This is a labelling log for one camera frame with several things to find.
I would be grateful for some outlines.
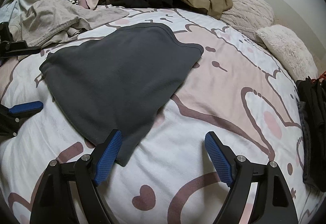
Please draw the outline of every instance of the white fluffy pillow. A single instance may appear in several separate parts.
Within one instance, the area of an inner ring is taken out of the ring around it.
[[[261,44],[255,32],[264,27],[272,26],[274,11],[264,0],[232,0],[233,7],[222,13],[221,20],[246,37]]]
[[[304,42],[291,29],[273,25],[256,31],[269,51],[282,63],[294,81],[317,78],[318,70]]]

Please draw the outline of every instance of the blue textured rubber pad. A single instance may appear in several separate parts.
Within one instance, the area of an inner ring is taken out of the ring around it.
[[[9,114],[18,114],[22,112],[32,111],[36,109],[40,109],[43,107],[43,103],[40,101],[18,104],[9,109]]]
[[[96,175],[94,181],[96,185],[100,185],[108,177],[112,165],[115,162],[115,158],[118,155],[120,147],[122,145],[122,135],[120,131],[117,131],[113,136],[111,142],[104,151],[102,157],[97,163],[96,166]]]
[[[208,152],[211,162],[213,162],[221,182],[226,183],[229,186],[233,183],[231,166],[209,133],[205,136],[205,149]]]

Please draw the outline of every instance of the black clamp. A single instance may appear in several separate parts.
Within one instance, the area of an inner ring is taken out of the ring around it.
[[[15,105],[7,108],[0,104],[0,136],[17,136],[18,130],[27,118],[43,109],[40,101]]]
[[[9,23],[0,23],[0,58],[38,54],[41,47],[28,47],[26,41],[14,41]]]
[[[89,224],[113,224],[96,187],[106,180],[122,144],[121,132],[113,130],[104,143],[76,162],[48,164],[37,190],[30,224],[78,224],[69,181],[76,182]]]
[[[251,183],[258,182],[255,202],[248,224],[297,224],[298,218],[290,190],[278,164],[251,163],[236,156],[214,132],[205,137],[205,148],[220,180],[230,187],[213,224],[238,224],[245,208]]]

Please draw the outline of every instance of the white patterned bedspread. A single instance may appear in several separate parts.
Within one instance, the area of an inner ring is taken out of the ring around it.
[[[298,95],[280,63],[211,17],[179,9],[128,11],[128,17],[82,33],[75,42],[44,49],[20,63],[11,58],[0,68],[3,105],[37,100],[44,104],[17,137],[0,144],[0,188],[17,219],[29,223],[40,177],[51,160],[75,161],[94,148],[74,130],[51,96],[39,70],[47,54],[102,39],[121,26],[155,22],[169,26],[179,41],[201,44],[205,51],[158,112],[127,166],[115,164],[99,186],[116,220],[120,224],[211,224],[229,190],[204,148],[205,134],[214,131],[236,155],[261,164],[275,160],[291,191],[299,223],[308,223],[324,196],[302,182]],[[252,185],[241,224],[249,219],[256,186]],[[75,203],[80,223],[87,223],[78,199]]]

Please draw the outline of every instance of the bed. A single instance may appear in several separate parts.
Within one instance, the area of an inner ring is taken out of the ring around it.
[[[98,6],[97,10],[108,6]],[[0,102],[12,107],[42,101],[41,113],[27,120],[16,137],[0,143],[0,190],[20,223],[29,223],[32,204],[48,163],[76,161],[91,153],[85,140],[62,114],[39,70],[48,54],[80,45],[137,23],[163,23],[183,43],[204,47],[201,59],[156,116],[125,167],[114,165],[98,190],[120,224],[212,223],[229,188],[221,183],[204,148],[214,131],[236,155],[251,162],[280,166],[299,223],[308,223],[324,194],[302,182],[303,137],[296,86],[267,50],[223,21],[182,9],[126,9],[129,15],[81,33],[68,44],[45,48],[0,67]],[[248,222],[256,184],[241,219]],[[74,191],[80,223],[87,223]]]

